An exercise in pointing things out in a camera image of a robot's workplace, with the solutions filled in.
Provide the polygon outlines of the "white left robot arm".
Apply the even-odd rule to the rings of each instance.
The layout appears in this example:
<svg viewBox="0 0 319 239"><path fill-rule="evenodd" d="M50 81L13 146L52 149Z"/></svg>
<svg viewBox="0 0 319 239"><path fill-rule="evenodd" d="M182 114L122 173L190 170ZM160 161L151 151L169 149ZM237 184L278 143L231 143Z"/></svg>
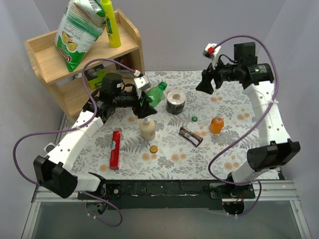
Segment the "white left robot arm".
<svg viewBox="0 0 319 239"><path fill-rule="evenodd" d="M106 180L102 176L95 173L72 174L71 169L83 147L117 108L131 108L140 119L157 113L145 94L150 87L146 76L140 74L134 78L134 82L129 84L130 91L127 92L126 87L120 74L105 75L101 88L90 94L71 131L44 157L35 158L33 166L40 186L63 199L83 191L89 192L95 199L106 195Z"/></svg>

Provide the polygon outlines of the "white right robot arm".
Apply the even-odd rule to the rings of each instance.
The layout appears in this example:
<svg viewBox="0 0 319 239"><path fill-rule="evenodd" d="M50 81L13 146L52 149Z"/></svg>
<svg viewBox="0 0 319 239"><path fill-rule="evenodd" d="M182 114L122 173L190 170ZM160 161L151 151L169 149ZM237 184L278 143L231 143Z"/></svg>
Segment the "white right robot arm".
<svg viewBox="0 0 319 239"><path fill-rule="evenodd" d="M301 149L299 142L292 141L281 119L276 95L279 84L274 65L258 63L254 42L234 45L234 60L224 64L219 54L221 47L209 43L203 55L211 59L202 71L202 80L196 90L212 94L211 81L219 89L223 82L238 81L248 96L255 118L253 128L259 132L259 147L247 151L247 160L224 180L226 194L239 197L244 185L251 184L269 170L286 165Z"/></svg>

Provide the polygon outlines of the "green plastic bottle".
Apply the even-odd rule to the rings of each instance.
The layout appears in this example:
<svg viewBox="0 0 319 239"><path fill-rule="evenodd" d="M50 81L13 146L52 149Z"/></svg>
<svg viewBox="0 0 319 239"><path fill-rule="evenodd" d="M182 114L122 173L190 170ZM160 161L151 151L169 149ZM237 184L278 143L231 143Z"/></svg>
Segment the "green plastic bottle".
<svg viewBox="0 0 319 239"><path fill-rule="evenodd" d="M157 86L147 91L143 100L148 99L149 105L155 108L164 98L164 90L167 88L166 82L160 82Z"/></svg>

